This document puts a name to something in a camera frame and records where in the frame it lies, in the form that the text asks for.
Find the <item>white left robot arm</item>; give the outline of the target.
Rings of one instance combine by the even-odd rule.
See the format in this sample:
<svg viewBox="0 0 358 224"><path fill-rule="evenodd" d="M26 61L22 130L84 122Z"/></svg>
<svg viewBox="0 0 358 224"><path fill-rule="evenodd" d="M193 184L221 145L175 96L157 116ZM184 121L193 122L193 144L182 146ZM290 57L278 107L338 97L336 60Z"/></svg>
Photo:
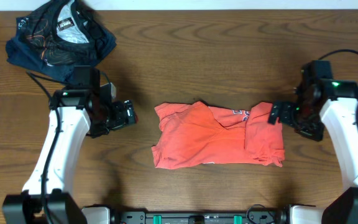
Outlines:
<svg viewBox="0 0 358 224"><path fill-rule="evenodd" d="M116 88L65 86L49 101L48 132L37 164L18 195L2 205L6 223L113 223L105 205L80 208L72 195L79 152L86 137L98 138L135 124L132 101L117 101Z"/></svg>

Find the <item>orange red t-shirt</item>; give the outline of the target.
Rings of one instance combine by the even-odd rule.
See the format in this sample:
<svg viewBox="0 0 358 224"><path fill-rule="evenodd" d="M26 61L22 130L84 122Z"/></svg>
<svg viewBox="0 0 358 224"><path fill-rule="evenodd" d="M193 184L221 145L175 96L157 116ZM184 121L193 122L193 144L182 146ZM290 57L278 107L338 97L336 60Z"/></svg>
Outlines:
<svg viewBox="0 0 358 224"><path fill-rule="evenodd" d="M152 146L154 166L179 169L200 164L275 164L285 159L282 125L270 124L271 103L251 110L163 103L155 107L162 134Z"/></svg>

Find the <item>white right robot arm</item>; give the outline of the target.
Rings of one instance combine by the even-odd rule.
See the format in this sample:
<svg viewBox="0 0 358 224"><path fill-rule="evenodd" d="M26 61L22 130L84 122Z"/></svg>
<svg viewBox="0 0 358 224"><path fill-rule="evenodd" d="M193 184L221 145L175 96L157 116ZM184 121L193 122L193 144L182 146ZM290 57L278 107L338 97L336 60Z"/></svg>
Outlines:
<svg viewBox="0 0 358 224"><path fill-rule="evenodd" d="M358 85L329 72L301 70L297 101L276 101L268 122L287 124L314 141L328 132L341 169L343 193L326 208L289 205L276 223L358 223Z"/></svg>

